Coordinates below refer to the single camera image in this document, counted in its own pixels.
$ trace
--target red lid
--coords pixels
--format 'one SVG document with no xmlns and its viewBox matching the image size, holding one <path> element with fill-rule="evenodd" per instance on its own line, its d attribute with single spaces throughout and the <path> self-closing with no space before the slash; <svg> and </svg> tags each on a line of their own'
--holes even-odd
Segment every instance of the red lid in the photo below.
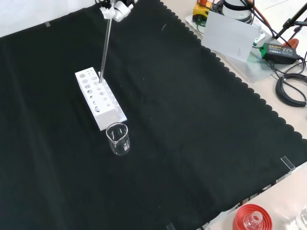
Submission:
<svg viewBox="0 0 307 230">
<path fill-rule="evenodd" d="M 260 212 L 263 216 L 262 227 L 260 230 L 272 230 L 272 219 L 268 212 L 258 205 L 247 204 L 239 208 L 233 221 L 233 230 L 246 230 L 244 227 L 244 217 L 252 214 L 253 212 Z"/>
<path fill-rule="evenodd" d="M 207 0 L 199 0 L 200 5 L 205 6 L 207 4 Z"/>
</svg>

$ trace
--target red object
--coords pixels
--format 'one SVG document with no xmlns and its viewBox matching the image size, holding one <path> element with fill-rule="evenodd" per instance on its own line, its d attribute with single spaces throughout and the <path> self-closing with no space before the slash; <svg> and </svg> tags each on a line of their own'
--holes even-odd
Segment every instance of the red object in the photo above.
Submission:
<svg viewBox="0 0 307 230">
<path fill-rule="evenodd" d="M 288 43 L 290 44 L 290 46 L 291 46 L 292 48 L 296 49 L 297 46 L 298 46 L 299 41 L 298 41 L 298 39 L 293 38 L 293 39 L 290 39 L 290 40 L 288 41 Z M 287 46 L 287 47 L 289 47 L 289 46 L 287 45 L 287 43 L 283 43 L 282 46 Z"/>
<path fill-rule="evenodd" d="M 207 4 L 207 0 L 199 0 L 200 5 L 205 6 Z"/>
<path fill-rule="evenodd" d="M 243 205 L 241 208 L 239 208 L 233 221 L 233 230 L 246 230 L 243 220 L 246 215 L 249 215 L 253 212 L 260 212 L 262 214 L 263 221 L 260 230 L 272 230 L 272 219 L 268 212 L 262 207 L 253 204 Z"/>
</svg>

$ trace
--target glass beaker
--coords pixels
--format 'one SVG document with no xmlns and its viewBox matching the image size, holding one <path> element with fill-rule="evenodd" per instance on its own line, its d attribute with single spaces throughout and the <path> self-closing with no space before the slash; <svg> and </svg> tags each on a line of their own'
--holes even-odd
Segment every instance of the glass beaker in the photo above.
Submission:
<svg viewBox="0 0 307 230">
<path fill-rule="evenodd" d="M 261 228 L 262 220 L 260 212 L 253 212 L 244 218 L 244 227 L 247 230 L 258 230 Z"/>
<path fill-rule="evenodd" d="M 307 230 L 307 205 L 305 205 L 301 213 L 296 216 L 295 223 L 298 229 Z"/>
<path fill-rule="evenodd" d="M 110 147 L 114 154 L 122 156 L 130 150 L 128 127 L 123 123 L 113 123 L 106 129 Z"/>
</svg>

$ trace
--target white card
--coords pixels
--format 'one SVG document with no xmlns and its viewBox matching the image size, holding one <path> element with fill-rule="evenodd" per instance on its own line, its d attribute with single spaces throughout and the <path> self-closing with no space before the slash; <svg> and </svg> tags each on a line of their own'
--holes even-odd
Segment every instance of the white card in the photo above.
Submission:
<svg viewBox="0 0 307 230">
<path fill-rule="evenodd" d="M 201 44 L 239 61 L 247 62 L 253 42 L 258 35 L 257 27 L 210 11 Z"/>
</svg>

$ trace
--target black power adapter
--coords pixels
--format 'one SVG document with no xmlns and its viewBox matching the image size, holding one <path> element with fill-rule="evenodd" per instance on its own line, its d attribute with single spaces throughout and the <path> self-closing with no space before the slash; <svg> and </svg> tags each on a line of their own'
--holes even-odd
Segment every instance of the black power adapter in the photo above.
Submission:
<svg viewBox="0 0 307 230">
<path fill-rule="evenodd" d="M 260 52 L 262 59 L 275 64 L 293 64 L 300 59 L 294 48 L 276 44 L 264 43 Z"/>
</svg>

